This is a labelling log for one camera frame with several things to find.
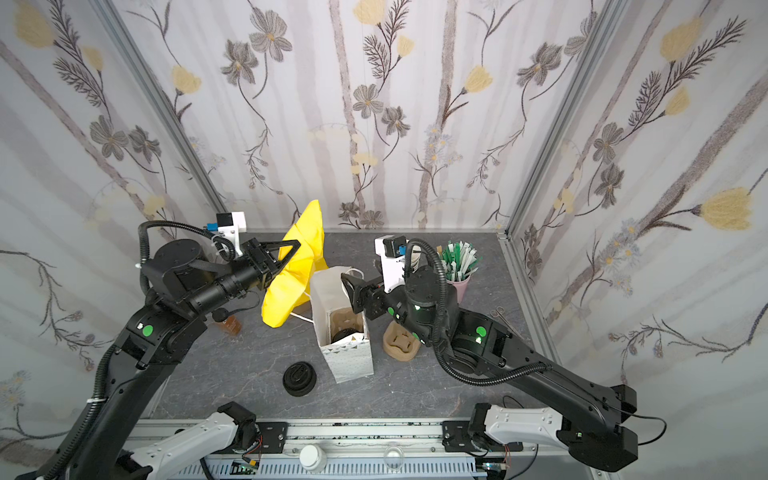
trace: black mounting plate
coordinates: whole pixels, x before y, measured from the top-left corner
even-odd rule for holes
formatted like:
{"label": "black mounting plate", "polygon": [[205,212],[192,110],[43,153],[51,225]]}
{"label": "black mounting plate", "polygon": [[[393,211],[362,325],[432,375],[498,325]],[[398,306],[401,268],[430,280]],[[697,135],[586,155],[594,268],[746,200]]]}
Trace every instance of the black mounting plate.
{"label": "black mounting plate", "polygon": [[[286,433],[288,431],[287,422],[256,422],[261,432],[261,448],[256,450],[258,453],[283,453],[283,447],[286,444]],[[235,453],[232,446],[219,450],[220,454]]]}
{"label": "black mounting plate", "polygon": [[[483,449],[472,444],[468,434],[469,422],[445,420],[442,423],[442,446],[446,452],[482,453]],[[510,452],[522,452],[523,444],[520,442],[508,443]],[[491,445],[489,452],[504,452],[504,446],[500,443]]]}

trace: black bottle cap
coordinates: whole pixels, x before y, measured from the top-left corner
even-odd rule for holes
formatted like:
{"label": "black bottle cap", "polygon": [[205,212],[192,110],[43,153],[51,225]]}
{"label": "black bottle cap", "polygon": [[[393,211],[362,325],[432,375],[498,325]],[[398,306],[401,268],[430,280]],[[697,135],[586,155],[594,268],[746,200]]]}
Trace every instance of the black bottle cap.
{"label": "black bottle cap", "polygon": [[292,396],[305,396],[315,388],[317,374],[307,362],[297,362],[283,374],[283,387]]}

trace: wall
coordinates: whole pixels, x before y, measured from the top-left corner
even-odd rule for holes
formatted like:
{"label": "wall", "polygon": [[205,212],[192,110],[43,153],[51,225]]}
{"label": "wall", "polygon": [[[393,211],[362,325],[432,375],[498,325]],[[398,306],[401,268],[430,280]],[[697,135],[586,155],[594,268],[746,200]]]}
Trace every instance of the wall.
{"label": "wall", "polygon": [[115,4],[250,227],[455,230],[508,222],[602,2]]}
{"label": "wall", "polygon": [[765,2],[632,2],[514,231],[563,363],[669,422],[623,478],[768,466],[766,27]]}
{"label": "wall", "polygon": [[[202,224],[213,212],[87,2],[2,2],[0,18],[7,478],[58,445],[91,394],[94,365],[142,305],[137,225]],[[157,248],[176,232],[151,235]]]}

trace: gray tabletop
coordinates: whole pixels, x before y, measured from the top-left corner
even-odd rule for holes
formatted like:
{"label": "gray tabletop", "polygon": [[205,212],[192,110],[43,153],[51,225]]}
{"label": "gray tabletop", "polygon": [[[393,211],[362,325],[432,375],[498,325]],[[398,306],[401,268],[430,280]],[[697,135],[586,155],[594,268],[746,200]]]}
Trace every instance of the gray tabletop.
{"label": "gray tabletop", "polygon": [[[328,233],[328,265],[354,266],[373,278],[377,274],[373,239],[382,234]],[[282,235],[258,237],[279,240]],[[420,233],[418,237],[435,246],[453,240],[473,243],[482,261],[462,307],[489,315],[501,306],[507,320],[530,339],[495,233]],[[256,300],[251,294],[228,307],[248,306]],[[500,404],[503,395],[514,396],[526,407],[541,405],[510,385],[479,388],[460,383],[442,371],[432,350],[425,347],[410,362],[389,357],[382,350],[389,316],[369,322],[374,374],[340,384],[320,353],[311,324],[290,317],[273,329],[262,322],[260,308],[238,313],[237,318],[243,324],[239,335],[229,336],[210,325],[195,342],[171,376],[153,418],[202,419],[229,401],[262,418],[469,416],[477,402]],[[308,395],[292,397],[283,389],[283,372],[301,360],[314,366],[317,384]]]}

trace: yellow fabric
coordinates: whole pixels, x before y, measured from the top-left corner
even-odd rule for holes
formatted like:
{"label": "yellow fabric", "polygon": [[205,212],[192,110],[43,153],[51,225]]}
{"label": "yellow fabric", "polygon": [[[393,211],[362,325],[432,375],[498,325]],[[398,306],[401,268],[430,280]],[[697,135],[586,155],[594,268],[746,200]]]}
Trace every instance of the yellow fabric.
{"label": "yellow fabric", "polygon": [[[283,240],[298,240],[301,247],[264,295],[261,316],[264,323],[273,328],[283,325],[291,310],[310,299],[304,295],[304,292],[310,294],[310,277],[316,271],[328,268],[323,258],[323,213],[317,200],[306,206]],[[278,259],[282,260],[289,251],[289,247],[280,249]]]}

